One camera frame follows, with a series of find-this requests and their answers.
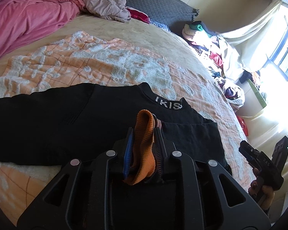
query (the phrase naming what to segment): hand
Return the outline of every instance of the hand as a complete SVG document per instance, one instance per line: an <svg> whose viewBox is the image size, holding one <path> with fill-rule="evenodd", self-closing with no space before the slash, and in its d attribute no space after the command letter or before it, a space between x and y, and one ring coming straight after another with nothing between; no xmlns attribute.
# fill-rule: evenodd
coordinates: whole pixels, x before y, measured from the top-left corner
<svg viewBox="0 0 288 230"><path fill-rule="evenodd" d="M259 170L257 168L253 168L253 173L257 177L258 173L259 173ZM248 193L250 194L250 196L256 194L255 193L256 187L257 187L257 181L254 180L254 181L251 182L251 187L248 189ZM263 210L268 210L269 207L272 204L273 199L274 199L273 188L269 187L269 186L266 186L266 185L263 185L261 190L266 195L266 199L263 201L263 203L260 205L260 207Z"/></svg>

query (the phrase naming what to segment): black clothing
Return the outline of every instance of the black clothing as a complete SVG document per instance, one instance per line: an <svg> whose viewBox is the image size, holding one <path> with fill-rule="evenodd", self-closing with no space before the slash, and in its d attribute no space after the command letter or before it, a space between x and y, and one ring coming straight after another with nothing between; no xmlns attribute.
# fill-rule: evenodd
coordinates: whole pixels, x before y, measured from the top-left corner
<svg viewBox="0 0 288 230"><path fill-rule="evenodd" d="M147 83L108 87L82 83L0 98L0 162L62 165L88 161L134 127L140 110L163 121L163 137L193 159L229 167L217 124L186 102L154 94Z"/></svg>

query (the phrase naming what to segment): orange knit fabric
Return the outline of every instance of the orange knit fabric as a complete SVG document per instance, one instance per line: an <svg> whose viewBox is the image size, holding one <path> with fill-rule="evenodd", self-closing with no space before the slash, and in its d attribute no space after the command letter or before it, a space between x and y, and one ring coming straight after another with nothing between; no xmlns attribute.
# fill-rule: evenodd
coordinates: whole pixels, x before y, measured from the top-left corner
<svg viewBox="0 0 288 230"><path fill-rule="evenodd" d="M152 153L154 142L155 120L148 110L141 110L137 114L137 123L134 128L133 165L136 175L129 175L125 182L134 185L144 178L151 176L155 171L155 158Z"/></svg>

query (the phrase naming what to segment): pink clothing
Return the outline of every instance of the pink clothing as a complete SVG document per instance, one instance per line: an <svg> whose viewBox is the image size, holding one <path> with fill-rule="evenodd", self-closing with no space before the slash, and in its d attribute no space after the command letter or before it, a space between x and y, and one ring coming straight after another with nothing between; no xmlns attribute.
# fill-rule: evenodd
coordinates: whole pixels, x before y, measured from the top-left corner
<svg viewBox="0 0 288 230"><path fill-rule="evenodd" d="M0 57L63 27L82 0L0 0Z"/></svg>
<svg viewBox="0 0 288 230"><path fill-rule="evenodd" d="M130 20L130 12L125 8L126 0L82 0L85 9L91 14L105 20L122 23Z"/></svg>

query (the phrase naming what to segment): silver rivet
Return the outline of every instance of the silver rivet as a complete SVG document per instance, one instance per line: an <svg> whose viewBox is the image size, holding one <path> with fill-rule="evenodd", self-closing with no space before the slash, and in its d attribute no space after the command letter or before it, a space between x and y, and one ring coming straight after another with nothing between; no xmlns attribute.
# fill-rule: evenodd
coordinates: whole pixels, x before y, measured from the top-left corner
<svg viewBox="0 0 288 230"><path fill-rule="evenodd" d="M215 161L215 160L209 160L209 161L208 161L208 164L209 164L210 166L212 166L212 167L215 167L215 166L218 165L217 161Z"/></svg>
<svg viewBox="0 0 288 230"><path fill-rule="evenodd" d="M178 150L175 150L172 152L172 155L175 156L175 157L180 157L181 156L181 152L178 151Z"/></svg>
<svg viewBox="0 0 288 230"><path fill-rule="evenodd" d="M107 156L114 156L115 155L115 151L113 150L108 150L106 153Z"/></svg>
<svg viewBox="0 0 288 230"><path fill-rule="evenodd" d="M72 166L77 166L79 163L80 163L80 161L78 159L73 159L73 160L70 161L70 164Z"/></svg>

